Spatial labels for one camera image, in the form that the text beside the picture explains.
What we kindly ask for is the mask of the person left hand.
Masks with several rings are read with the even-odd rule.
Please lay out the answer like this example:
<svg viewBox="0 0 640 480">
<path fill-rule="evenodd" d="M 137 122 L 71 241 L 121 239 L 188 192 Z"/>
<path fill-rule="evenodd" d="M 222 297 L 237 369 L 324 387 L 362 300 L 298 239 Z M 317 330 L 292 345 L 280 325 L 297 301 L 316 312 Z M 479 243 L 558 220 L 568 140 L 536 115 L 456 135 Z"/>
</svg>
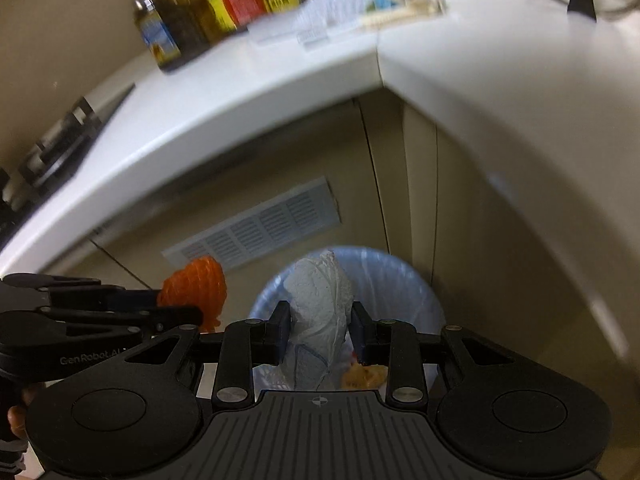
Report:
<svg viewBox="0 0 640 480">
<path fill-rule="evenodd" d="M 31 385 L 25 388 L 21 393 L 21 400 L 17 404 L 11 406 L 8 411 L 8 422 L 11 427 L 12 434 L 21 440 L 27 439 L 26 432 L 26 412 L 32 401 L 38 396 L 42 390 L 43 384 Z"/>
</svg>

